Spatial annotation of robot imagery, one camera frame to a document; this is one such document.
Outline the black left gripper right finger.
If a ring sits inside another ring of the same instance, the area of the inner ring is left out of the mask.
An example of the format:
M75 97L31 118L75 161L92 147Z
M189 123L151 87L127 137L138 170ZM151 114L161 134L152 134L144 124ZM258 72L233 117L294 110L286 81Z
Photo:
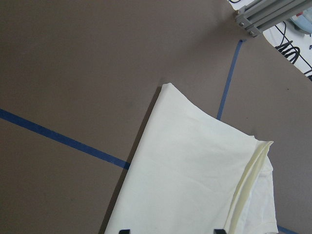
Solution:
M214 229L214 234L226 234L224 229Z

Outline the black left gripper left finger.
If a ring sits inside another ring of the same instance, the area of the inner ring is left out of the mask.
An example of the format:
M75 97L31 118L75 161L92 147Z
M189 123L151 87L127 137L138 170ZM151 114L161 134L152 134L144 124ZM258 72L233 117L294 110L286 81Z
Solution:
M130 229L120 230L118 234L130 234Z

